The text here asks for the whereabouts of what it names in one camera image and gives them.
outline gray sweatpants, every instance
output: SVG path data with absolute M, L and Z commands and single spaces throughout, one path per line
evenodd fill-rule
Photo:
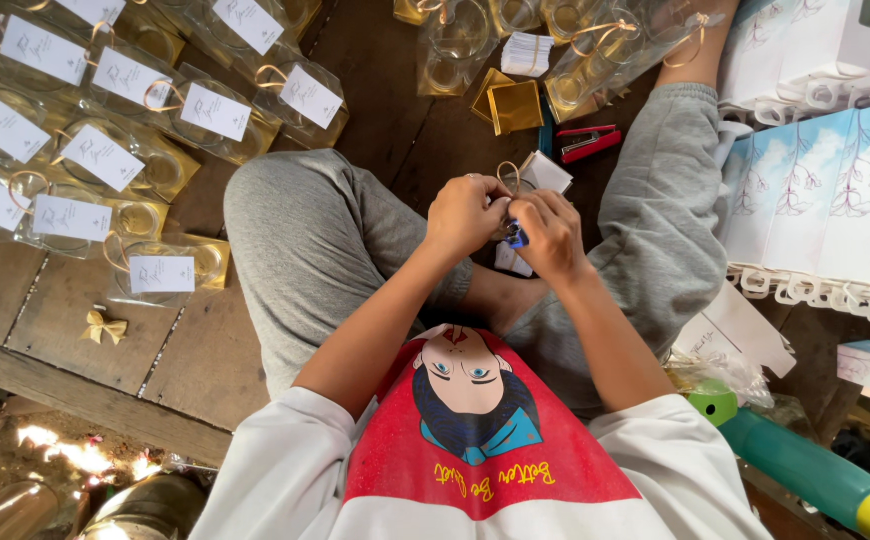
M 659 356 L 725 276 L 725 253 L 711 233 L 721 181 L 711 158 L 717 119 L 708 86 L 668 84 L 652 92 L 602 198 L 605 240 L 588 253 Z M 225 192 L 225 223 L 272 396 L 291 385 L 425 235 L 421 216 L 333 150 L 268 153 L 246 163 Z M 427 305 L 450 310 L 470 280 L 466 259 Z M 414 330 L 423 327 L 416 321 Z M 576 414 L 598 412 L 581 344 L 554 293 L 502 338 Z

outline finger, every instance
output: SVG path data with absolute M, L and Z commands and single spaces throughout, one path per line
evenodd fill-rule
M 487 214 L 491 223 L 498 224 L 508 216 L 508 206 L 512 202 L 511 197 L 500 197 L 491 201 Z
M 541 215 L 541 219 L 544 220 L 545 225 L 551 225 L 551 223 L 555 221 L 555 213 L 548 207 L 548 202 L 545 202 L 544 199 L 537 196 L 535 191 L 525 195 L 521 200 L 532 203 L 538 208 L 538 214 Z
M 498 178 L 485 175 L 475 175 L 468 178 L 471 178 L 476 186 L 480 186 L 483 190 L 485 190 L 485 194 L 491 197 L 491 199 L 512 196 L 512 191 L 505 187 L 505 185 L 501 183 L 501 180 Z
M 532 193 L 548 203 L 548 207 L 559 217 L 568 218 L 578 213 L 575 210 L 575 207 L 571 205 L 571 202 L 568 202 L 568 200 L 558 191 L 552 189 L 536 189 L 535 191 L 532 191 Z
M 544 235 L 545 222 L 541 219 L 538 207 L 525 200 L 512 201 L 508 206 L 508 215 L 518 220 L 530 240 L 532 236 L 538 238 Z

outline white t-shirt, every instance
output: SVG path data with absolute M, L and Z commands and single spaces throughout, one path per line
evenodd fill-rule
M 686 399 L 585 426 L 498 338 L 441 325 L 402 348 L 357 424 L 299 387 L 246 419 L 190 538 L 771 536 Z

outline wooden floor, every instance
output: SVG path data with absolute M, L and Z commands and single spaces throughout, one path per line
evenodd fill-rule
M 473 171 L 493 174 L 500 162 L 520 164 L 537 148 L 535 129 L 495 136 L 468 110 L 485 71 L 497 68 L 501 47 L 465 97 L 417 97 L 417 28 L 393 19 L 391 2 L 326 2 L 301 47 L 342 81 L 351 118 L 336 148 L 420 214 L 427 213 L 448 178 Z M 560 54 L 553 55 L 552 64 Z M 248 81 L 193 46 L 185 48 L 181 62 L 253 97 Z M 625 99 L 562 127 L 617 124 L 626 133 L 656 75 L 657 70 L 650 71 L 631 85 Z M 282 136 L 272 148 L 296 149 Z M 601 240 L 597 213 L 619 149 L 566 167 L 575 176 L 567 197 L 583 217 L 586 249 Z M 223 238 L 223 194 L 236 167 L 202 151 L 191 154 L 203 166 L 177 197 L 166 232 Z M 135 426 L 144 440 L 157 439 L 176 452 L 220 461 L 227 432 L 269 400 L 259 344 L 234 270 L 224 292 L 179 311 L 105 300 L 109 269 L 104 260 L 0 244 L 0 384 L 128 433 Z M 129 321 L 129 338 L 117 347 L 108 340 L 102 346 L 79 340 L 94 304 L 107 306 L 110 318 Z M 804 304 L 791 308 L 763 300 L 758 305 L 798 351 L 797 367 L 777 382 L 777 391 L 799 396 L 816 428 L 827 433 L 828 424 L 844 417 L 833 408 L 843 402 L 850 407 L 857 397 L 857 389 L 835 378 L 834 346 L 870 338 L 870 324 Z M 64 371 L 46 371 L 51 366 Z M 93 399 L 91 385 L 99 399 Z M 77 399 L 59 394 L 67 391 Z M 123 411 L 132 403 L 141 412 Z M 206 437 L 214 442 L 206 445 Z

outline hand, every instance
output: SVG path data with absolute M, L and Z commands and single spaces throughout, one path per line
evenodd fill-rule
M 491 205 L 485 196 L 492 199 Z M 428 208 L 425 243 L 452 265 L 471 255 L 491 239 L 508 215 L 512 192 L 498 178 L 465 175 L 452 178 Z
M 528 245 L 516 251 L 552 289 L 595 275 L 582 247 L 582 218 L 575 208 L 550 189 L 517 193 L 509 215 L 528 235 Z

